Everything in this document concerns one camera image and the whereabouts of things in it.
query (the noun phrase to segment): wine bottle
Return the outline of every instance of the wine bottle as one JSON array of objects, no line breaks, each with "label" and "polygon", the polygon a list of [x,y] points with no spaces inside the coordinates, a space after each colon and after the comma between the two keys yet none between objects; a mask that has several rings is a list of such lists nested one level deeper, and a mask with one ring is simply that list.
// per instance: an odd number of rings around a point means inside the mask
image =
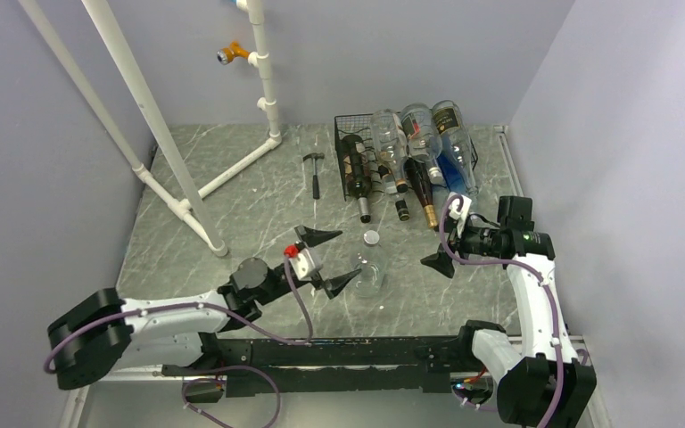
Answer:
[{"label": "wine bottle", "polygon": [[429,173],[426,165],[422,162],[417,162],[413,159],[406,160],[405,165],[406,177],[411,182],[411,187],[414,193],[424,208],[424,216],[426,217],[426,224],[429,228],[437,230],[437,214],[434,212],[434,205],[432,200],[432,184],[429,182]]},{"label": "wine bottle", "polygon": [[368,169],[364,140],[360,136],[350,134],[342,139],[342,147],[345,151],[345,157],[342,158],[342,163],[345,164],[345,188],[348,194],[356,198],[358,202],[361,223],[368,223],[371,221],[371,214],[368,210],[371,173]]},{"label": "wine bottle", "polygon": [[442,139],[442,154],[460,172],[466,185],[466,194],[472,199],[475,207],[479,194],[479,185],[471,164],[471,152],[474,143],[466,130],[458,106],[450,101],[440,101],[432,108],[433,121]]},{"label": "wine bottle", "polygon": [[389,194],[390,197],[395,201],[395,209],[398,211],[398,218],[400,221],[408,221],[409,218],[411,218],[409,206],[403,199],[403,193],[398,192],[398,185],[396,185],[395,176],[387,167],[385,167],[385,165],[380,165],[379,177],[382,178],[384,192]]},{"label": "wine bottle", "polygon": [[408,140],[408,155],[420,162],[436,159],[442,152],[442,141],[432,120],[432,110],[413,103],[400,112],[400,123]]},{"label": "wine bottle", "polygon": [[370,127],[376,159],[390,170],[398,192],[407,192],[409,185],[406,184],[403,163],[408,158],[408,141],[398,113],[389,109],[377,111],[371,115]]}]

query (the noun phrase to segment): hammer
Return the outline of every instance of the hammer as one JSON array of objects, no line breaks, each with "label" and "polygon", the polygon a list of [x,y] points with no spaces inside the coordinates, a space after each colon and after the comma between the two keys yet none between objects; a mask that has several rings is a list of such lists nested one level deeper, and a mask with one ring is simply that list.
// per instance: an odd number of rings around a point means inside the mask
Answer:
[{"label": "hammer", "polygon": [[314,160],[314,199],[319,199],[320,197],[320,192],[318,189],[318,170],[317,170],[317,160],[319,159],[324,159],[324,154],[323,153],[309,153],[305,156],[303,156],[303,161],[305,162],[307,159],[313,159]]}]

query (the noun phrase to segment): white pvc pipe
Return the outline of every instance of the white pvc pipe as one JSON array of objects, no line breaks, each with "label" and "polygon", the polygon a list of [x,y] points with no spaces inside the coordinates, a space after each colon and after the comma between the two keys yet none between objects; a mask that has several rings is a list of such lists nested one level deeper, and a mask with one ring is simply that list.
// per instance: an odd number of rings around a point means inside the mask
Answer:
[{"label": "white pvc pipe", "polygon": [[209,236],[206,235],[206,231],[203,230],[203,226],[201,223],[196,220],[193,215],[190,213],[190,210],[184,210],[180,207],[180,201],[175,199],[169,192],[167,192],[167,189],[165,189],[161,184],[156,181],[156,179],[153,177],[151,172],[146,169],[145,167],[141,167],[141,169],[135,171],[138,177],[140,177],[140,180],[143,181],[146,185],[151,187],[151,190],[153,190],[154,193],[156,193],[164,203],[167,204],[167,207],[182,221],[185,222],[188,226],[190,226],[191,229],[193,229],[194,232],[198,234],[198,236],[203,239],[204,242],[209,246],[209,249],[214,251],[218,256],[223,257],[227,255],[227,246],[222,243],[222,245],[219,248],[214,247],[211,244],[211,240],[209,239]]},{"label": "white pvc pipe", "polygon": [[272,84],[271,62],[269,61],[269,51],[267,46],[267,35],[264,31],[264,5],[262,0],[248,0],[248,21],[253,27],[253,38],[256,41],[256,54],[261,85],[264,88],[264,99],[269,120],[269,136],[279,138],[279,120],[276,111],[276,98],[274,86]]},{"label": "white pvc pipe", "polygon": [[64,67],[65,70],[67,70],[67,74],[70,75],[72,82],[74,82],[75,86],[78,87],[78,90],[85,97],[90,109],[93,110],[95,116],[101,121],[103,126],[109,132],[111,139],[114,141],[117,147],[120,148],[122,155],[124,155],[125,159],[128,160],[130,167],[132,169],[142,168],[143,162],[141,162],[135,155],[135,152],[132,150],[132,147],[130,147],[128,140],[124,135],[122,135],[120,127],[118,127],[114,119],[111,118],[111,114],[108,110],[106,110],[106,107],[101,102],[98,94],[90,85],[90,82],[88,82],[85,73],[82,72],[78,64],[75,62],[75,59],[72,58],[72,54],[59,38],[54,26],[52,26],[51,22],[46,18],[43,10],[41,10],[40,6],[38,6],[35,0],[17,1],[20,2],[22,9],[25,10],[25,13],[28,15],[30,20],[33,21],[38,33],[40,33],[40,35],[43,37],[45,42],[48,44],[48,47],[50,47],[52,52],[54,52],[56,59],[59,60],[59,63]]},{"label": "white pvc pipe", "polygon": [[[254,163],[258,158],[277,147],[279,143],[280,140],[278,139],[268,138],[267,141],[261,146],[259,146],[258,149],[248,154],[248,156],[245,156],[244,158],[240,159],[235,165],[230,167],[225,172],[219,174],[218,177],[211,180],[204,187],[201,187],[201,190],[198,191],[198,194],[202,198],[205,198],[209,194],[213,193],[215,190],[217,190],[219,187],[221,187],[227,181],[229,181],[230,178],[236,176],[238,173],[240,173],[240,171]],[[182,201],[180,201],[180,207],[182,207],[185,210],[189,210],[190,202],[187,199],[183,199]]]},{"label": "white pvc pipe", "polygon": [[164,157],[172,168],[175,178],[182,186],[186,198],[190,201],[195,216],[201,221],[204,233],[209,237],[211,243],[224,254],[227,254],[227,246],[224,241],[217,234],[217,228],[211,221],[211,215],[206,210],[198,190],[195,188],[193,178],[187,170],[185,162],[182,159],[177,146],[175,145],[172,134],[169,132],[167,122],[161,115],[159,106],[153,99],[151,89],[145,83],[143,72],[138,67],[135,57],[130,50],[127,40],[122,34],[119,23],[114,18],[114,13],[109,7],[106,0],[82,0],[90,19],[95,24],[98,34],[106,44],[117,68],[120,69],[122,78],[127,83],[130,93],[140,107],[140,112],[143,113],[145,121],[153,132],[156,142],[164,153]]}]

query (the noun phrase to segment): bottle label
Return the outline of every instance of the bottle label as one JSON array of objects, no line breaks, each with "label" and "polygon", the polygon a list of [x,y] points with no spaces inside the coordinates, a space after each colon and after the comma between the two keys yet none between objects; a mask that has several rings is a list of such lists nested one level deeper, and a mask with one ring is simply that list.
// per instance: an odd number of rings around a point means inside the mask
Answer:
[{"label": "bottle label", "polygon": [[434,124],[437,125],[437,132],[442,135],[445,131],[453,128],[460,128],[460,122],[458,122],[458,115],[456,114],[456,109],[452,107],[447,107],[438,110],[433,116]]},{"label": "bottle label", "polygon": [[403,124],[400,123],[400,118],[396,113],[392,114],[392,119],[395,120],[395,127],[398,129],[398,138],[405,143],[406,140],[409,138],[406,136],[406,133],[403,132]]},{"label": "bottle label", "polygon": [[417,134],[419,130],[421,130],[418,126],[418,122],[416,122],[416,118],[414,117],[413,113],[407,114],[405,118],[403,118],[403,132],[406,133],[406,138],[408,140],[411,139],[411,137],[414,134]]}]

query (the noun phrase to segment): empty bottle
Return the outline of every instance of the empty bottle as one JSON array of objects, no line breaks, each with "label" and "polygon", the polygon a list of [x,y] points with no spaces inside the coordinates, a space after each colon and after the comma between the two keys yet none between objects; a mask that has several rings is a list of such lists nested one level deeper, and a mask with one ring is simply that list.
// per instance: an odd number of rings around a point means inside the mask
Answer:
[{"label": "empty bottle", "polygon": [[376,159],[390,170],[398,192],[407,192],[409,185],[406,184],[403,163],[408,158],[408,141],[398,114],[389,109],[380,110],[371,115],[370,127]]},{"label": "empty bottle", "polygon": [[348,288],[353,289],[360,297],[375,296],[382,289],[384,282],[386,257],[379,245],[379,234],[375,230],[364,233],[363,242],[351,255],[351,268],[361,269]]},{"label": "empty bottle", "polygon": [[445,100],[434,105],[432,114],[437,132],[442,138],[442,152],[460,171],[466,185],[466,193],[475,202],[479,194],[479,185],[471,165],[471,149],[474,144],[464,126],[460,109],[451,100]]},{"label": "empty bottle", "polygon": [[432,159],[426,162],[426,170],[429,172],[429,182],[433,185],[445,186],[445,177],[442,174],[442,169],[440,168],[439,159],[442,155],[438,156],[437,159]]},{"label": "empty bottle", "polygon": [[385,165],[379,166],[379,177],[382,178],[384,192],[389,194],[395,201],[395,209],[398,212],[398,218],[400,221],[408,221],[409,218],[411,218],[409,206],[403,199],[403,193],[398,192],[397,186],[395,185],[395,177],[392,176],[392,173]]},{"label": "empty bottle", "polygon": [[400,112],[400,123],[408,139],[408,155],[420,162],[437,159],[442,141],[432,121],[432,111],[423,103],[413,103]]}]

